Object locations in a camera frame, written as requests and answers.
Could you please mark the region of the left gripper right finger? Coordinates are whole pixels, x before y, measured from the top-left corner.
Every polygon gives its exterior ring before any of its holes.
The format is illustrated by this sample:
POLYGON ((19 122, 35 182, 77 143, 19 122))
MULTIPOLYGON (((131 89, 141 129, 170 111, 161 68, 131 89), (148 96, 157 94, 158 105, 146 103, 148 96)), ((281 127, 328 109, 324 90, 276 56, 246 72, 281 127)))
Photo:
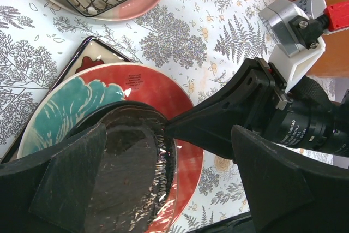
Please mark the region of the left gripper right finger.
POLYGON ((241 126, 231 138, 257 232, 348 232, 348 170, 241 126))

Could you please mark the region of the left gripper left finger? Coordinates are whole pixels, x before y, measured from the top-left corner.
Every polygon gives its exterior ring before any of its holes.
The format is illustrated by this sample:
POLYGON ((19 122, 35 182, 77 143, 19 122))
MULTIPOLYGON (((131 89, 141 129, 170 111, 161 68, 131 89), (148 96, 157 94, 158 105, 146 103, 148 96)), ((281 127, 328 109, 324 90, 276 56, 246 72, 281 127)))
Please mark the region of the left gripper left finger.
POLYGON ((1 232, 83 232, 105 142, 96 124, 1 164, 1 232))

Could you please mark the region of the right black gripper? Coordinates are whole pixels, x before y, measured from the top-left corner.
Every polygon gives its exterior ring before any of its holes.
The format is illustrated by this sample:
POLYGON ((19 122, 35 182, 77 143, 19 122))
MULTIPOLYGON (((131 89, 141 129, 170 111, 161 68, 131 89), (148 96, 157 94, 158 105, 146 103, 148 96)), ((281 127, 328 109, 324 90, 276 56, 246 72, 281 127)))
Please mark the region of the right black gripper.
POLYGON ((348 93, 332 102, 318 82, 303 77, 286 96, 291 102, 283 110, 267 102, 248 129, 289 148, 348 157, 348 93))

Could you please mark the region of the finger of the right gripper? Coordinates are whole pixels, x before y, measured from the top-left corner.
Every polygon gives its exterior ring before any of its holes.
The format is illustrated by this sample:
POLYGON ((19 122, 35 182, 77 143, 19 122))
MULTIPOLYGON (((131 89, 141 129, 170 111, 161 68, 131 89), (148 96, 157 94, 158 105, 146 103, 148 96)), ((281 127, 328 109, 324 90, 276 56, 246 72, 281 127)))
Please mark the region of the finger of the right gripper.
POLYGON ((261 58, 246 59, 232 79, 214 95, 171 119, 164 132, 225 159, 234 159, 231 129, 239 125, 263 131, 275 107, 275 66, 261 58))

